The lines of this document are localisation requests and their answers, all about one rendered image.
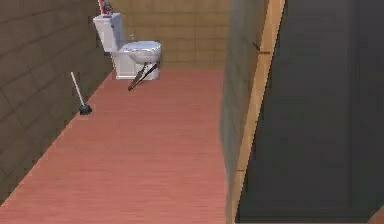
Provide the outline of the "white toilet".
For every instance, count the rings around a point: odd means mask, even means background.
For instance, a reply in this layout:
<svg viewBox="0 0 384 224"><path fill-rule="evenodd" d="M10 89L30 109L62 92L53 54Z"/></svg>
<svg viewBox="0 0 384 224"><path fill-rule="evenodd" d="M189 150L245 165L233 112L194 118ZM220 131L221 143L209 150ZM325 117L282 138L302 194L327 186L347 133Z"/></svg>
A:
<svg viewBox="0 0 384 224"><path fill-rule="evenodd" d="M128 40L125 37L120 13L93 18L103 49L110 53L117 79L133 80L147 64L148 71L160 61L162 46L153 40Z"/></svg>

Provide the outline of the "purple bottle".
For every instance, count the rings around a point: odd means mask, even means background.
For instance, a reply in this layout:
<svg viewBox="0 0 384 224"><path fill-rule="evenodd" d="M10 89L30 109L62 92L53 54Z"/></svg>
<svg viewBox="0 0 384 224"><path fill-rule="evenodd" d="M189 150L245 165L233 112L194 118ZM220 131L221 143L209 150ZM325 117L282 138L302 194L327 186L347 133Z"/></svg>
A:
<svg viewBox="0 0 384 224"><path fill-rule="evenodd" d="M101 5L102 5L102 13L103 14L109 15L112 13L113 7L110 3L110 0L102 0Z"/></svg>

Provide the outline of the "white handled black plunger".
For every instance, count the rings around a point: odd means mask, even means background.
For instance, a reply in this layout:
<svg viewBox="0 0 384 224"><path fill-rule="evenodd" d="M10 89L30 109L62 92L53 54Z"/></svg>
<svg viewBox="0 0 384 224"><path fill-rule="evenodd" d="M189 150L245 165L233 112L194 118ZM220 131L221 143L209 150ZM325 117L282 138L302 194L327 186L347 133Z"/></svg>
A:
<svg viewBox="0 0 384 224"><path fill-rule="evenodd" d="M84 99L82 97L82 94L80 92L80 88L79 88L79 85L77 83L77 80L75 78L75 74L73 72L71 72L70 75L71 75L71 78L72 78L72 81L73 81L76 93L78 95L78 98L80 100L79 113L81 115L89 115L89 114L91 114L92 113L92 108L91 108L90 105L85 103L85 101L84 101Z"/></svg>

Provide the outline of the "brown long handled brush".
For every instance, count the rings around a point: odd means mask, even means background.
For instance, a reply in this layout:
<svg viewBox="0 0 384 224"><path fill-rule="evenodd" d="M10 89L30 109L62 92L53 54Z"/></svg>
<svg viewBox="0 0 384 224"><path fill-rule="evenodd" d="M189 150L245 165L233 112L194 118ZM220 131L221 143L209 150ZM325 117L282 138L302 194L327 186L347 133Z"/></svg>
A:
<svg viewBox="0 0 384 224"><path fill-rule="evenodd" d="M148 62L144 63L143 68L137 73L134 80L131 82L131 84L128 86L128 90L133 90L141 81L143 81L150 73L152 73L155 69L157 69L160 65L159 62L155 63L148 71L146 71L146 67L148 65Z"/></svg>

